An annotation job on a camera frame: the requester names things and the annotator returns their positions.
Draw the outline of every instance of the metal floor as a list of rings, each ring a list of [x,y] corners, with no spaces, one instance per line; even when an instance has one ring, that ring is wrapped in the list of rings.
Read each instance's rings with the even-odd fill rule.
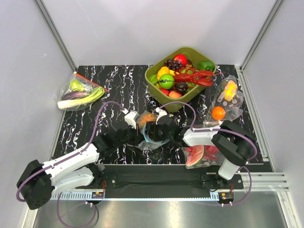
[[[235,201],[245,194],[236,192]],[[60,214],[79,204],[61,201]],[[206,206],[210,202],[104,201],[97,205],[98,220],[90,228],[286,228],[286,222],[275,192],[252,192],[248,199],[233,207]],[[93,209],[82,205],[63,220],[70,226],[83,226]],[[56,216],[56,201],[38,210],[35,228],[64,227]]]

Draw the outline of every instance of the grapes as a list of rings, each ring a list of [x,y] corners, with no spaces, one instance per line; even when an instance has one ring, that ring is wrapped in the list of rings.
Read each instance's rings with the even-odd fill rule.
[[[165,61],[165,66],[170,70],[179,70],[182,67],[182,64],[179,60],[168,59]]]

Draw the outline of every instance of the purple eggplant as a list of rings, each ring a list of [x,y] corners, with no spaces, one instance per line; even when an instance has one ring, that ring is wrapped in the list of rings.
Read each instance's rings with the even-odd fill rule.
[[[87,92],[71,92],[68,94],[65,94],[61,100],[65,101],[65,100],[74,100],[74,99],[80,99],[80,98],[84,98],[86,96],[88,96],[90,94],[88,94]]]

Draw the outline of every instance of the black wire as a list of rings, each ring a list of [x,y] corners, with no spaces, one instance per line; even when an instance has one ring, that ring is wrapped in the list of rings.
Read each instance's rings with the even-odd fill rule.
[[[217,186],[217,188],[216,189],[214,189],[214,190],[210,190],[206,185],[205,185],[205,183],[204,182],[200,182],[201,184],[203,184],[204,186],[205,186],[205,188],[207,189],[207,190],[209,190],[209,191],[211,191],[211,192],[215,192],[215,191],[217,191],[218,189],[219,189],[219,184],[218,184],[218,186]]]

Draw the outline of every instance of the watermelon slice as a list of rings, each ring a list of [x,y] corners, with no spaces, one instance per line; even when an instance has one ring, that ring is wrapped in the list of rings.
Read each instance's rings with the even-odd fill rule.
[[[186,161],[187,166],[192,166],[198,163],[204,154],[204,146],[192,146],[186,149],[189,152],[189,156]]]

